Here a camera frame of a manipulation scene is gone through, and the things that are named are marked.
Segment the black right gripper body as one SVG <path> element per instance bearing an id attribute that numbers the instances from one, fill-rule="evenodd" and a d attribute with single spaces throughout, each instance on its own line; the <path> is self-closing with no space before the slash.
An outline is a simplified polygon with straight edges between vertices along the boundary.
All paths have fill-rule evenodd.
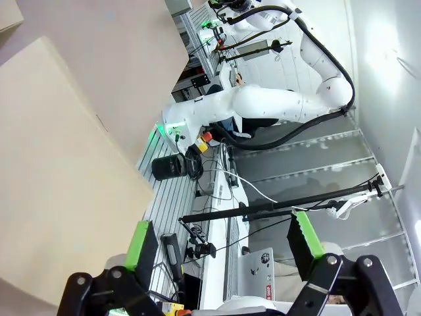
<path id="1" fill-rule="evenodd" d="M 252 7 L 253 1 L 252 0 L 228 0 L 226 1 L 226 5 L 234 12 L 246 12 Z"/>

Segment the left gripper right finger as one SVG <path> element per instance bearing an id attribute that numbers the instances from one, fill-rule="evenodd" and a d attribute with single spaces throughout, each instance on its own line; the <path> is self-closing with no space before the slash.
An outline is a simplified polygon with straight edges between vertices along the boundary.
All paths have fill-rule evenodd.
<path id="1" fill-rule="evenodd" d="M 352 315 L 402 315 L 384 265 L 375 255 L 356 261 L 325 250 L 304 211 L 294 211 L 287 239 L 306 282 L 288 315 L 321 315 L 330 296 L 341 296 Z"/>

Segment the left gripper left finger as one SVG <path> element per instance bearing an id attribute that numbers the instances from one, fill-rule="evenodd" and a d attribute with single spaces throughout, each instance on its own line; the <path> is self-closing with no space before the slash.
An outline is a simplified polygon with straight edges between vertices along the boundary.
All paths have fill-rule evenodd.
<path id="1" fill-rule="evenodd" d="M 158 242 L 151 221 L 137 223 L 126 258 L 93 277 L 88 273 L 69 276 L 58 315 L 108 315 L 124 309 L 128 315 L 162 315 L 149 296 Z"/>

